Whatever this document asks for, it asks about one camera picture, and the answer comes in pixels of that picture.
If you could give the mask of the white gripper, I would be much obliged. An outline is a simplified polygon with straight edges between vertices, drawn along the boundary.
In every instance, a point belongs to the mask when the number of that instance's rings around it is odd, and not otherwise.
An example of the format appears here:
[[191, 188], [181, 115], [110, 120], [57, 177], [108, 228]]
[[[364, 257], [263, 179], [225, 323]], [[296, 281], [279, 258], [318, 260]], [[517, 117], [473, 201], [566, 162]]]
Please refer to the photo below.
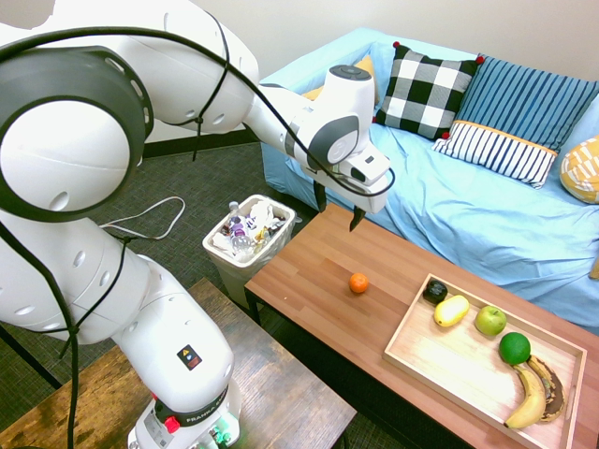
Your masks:
[[389, 171], [389, 161], [341, 162], [326, 170], [304, 168], [304, 173], [314, 180], [314, 197], [319, 212], [324, 212], [327, 207], [326, 188], [355, 206], [350, 232], [357, 228], [366, 212], [377, 213], [385, 206], [390, 188]]

